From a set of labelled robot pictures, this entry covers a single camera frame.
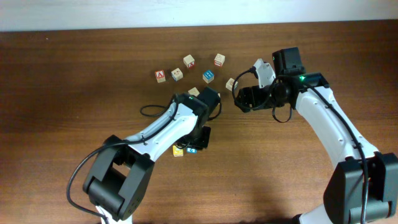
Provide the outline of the yellow wooden block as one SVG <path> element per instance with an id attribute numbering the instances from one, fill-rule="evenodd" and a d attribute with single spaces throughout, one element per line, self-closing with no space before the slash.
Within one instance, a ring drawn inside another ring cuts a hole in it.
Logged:
<path id="1" fill-rule="evenodd" d="M 174 157 L 182 157 L 183 156 L 183 149 L 174 145 L 172 147 Z"/>

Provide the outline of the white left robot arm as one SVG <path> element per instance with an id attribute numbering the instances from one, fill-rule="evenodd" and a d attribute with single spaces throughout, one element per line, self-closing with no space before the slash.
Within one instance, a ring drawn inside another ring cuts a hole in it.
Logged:
<path id="1" fill-rule="evenodd" d="M 175 95 L 165 112 L 141 132 L 105 140 L 83 183 L 83 191 L 99 211 L 102 223 L 122 223 L 142 202 L 156 160 L 173 144 L 202 150 L 211 129 L 205 125 L 220 103 L 206 87 L 198 96 Z"/>

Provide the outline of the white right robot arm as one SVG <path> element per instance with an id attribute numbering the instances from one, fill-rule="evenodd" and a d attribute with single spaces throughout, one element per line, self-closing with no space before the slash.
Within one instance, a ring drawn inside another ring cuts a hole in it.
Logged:
<path id="1" fill-rule="evenodd" d="M 247 113 L 289 105 L 312 127 L 334 168 L 323 203 L 292 223 L 370 223 L 397 210 L 397 156 L 383 154 L 349 120 L 320 72 L 308 73 L 296 47 L 258 59 L 248 69 L 258 85 L 233 89 L 234 104 Z"/>

